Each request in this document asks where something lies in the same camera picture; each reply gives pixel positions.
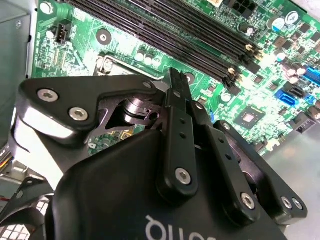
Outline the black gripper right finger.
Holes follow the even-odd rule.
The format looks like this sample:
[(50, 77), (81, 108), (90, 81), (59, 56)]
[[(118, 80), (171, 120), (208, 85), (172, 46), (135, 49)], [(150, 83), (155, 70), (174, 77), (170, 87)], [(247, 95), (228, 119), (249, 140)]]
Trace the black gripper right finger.
[(186, 227), (271, 227), (307, 217), (302, 200), (258, 154), (248, 165), (258, 177), (259, 194), (252, 192), (228, 133), (192, 103), (189, 88), (185, 109)]

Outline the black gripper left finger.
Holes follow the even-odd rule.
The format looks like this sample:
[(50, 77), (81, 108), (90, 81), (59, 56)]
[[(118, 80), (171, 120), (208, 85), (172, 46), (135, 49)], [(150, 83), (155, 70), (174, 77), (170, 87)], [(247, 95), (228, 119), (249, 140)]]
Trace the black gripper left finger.
[(141, 74), (32, 78), (18, 87), (15, 156), (45, 160), (62, 173), (88, 157), (95, 135), (144, 125), (162, 134), (157, 188), (175, 205), (198, 190), (187, 77), (170, 68), (166, 91)]

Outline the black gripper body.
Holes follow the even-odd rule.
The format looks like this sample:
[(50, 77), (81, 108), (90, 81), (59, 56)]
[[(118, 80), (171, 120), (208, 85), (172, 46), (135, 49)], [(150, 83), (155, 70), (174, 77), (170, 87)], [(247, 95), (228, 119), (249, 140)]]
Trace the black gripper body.
[(149, 130), (73, 166), (51, 202), (53, 240), (283, 240), (265, 211), (239, 226), (223, 208), (227, 198), (215, 158), (195, 151), (198, 191), (180, 206), (156, 188), (161, 135)]

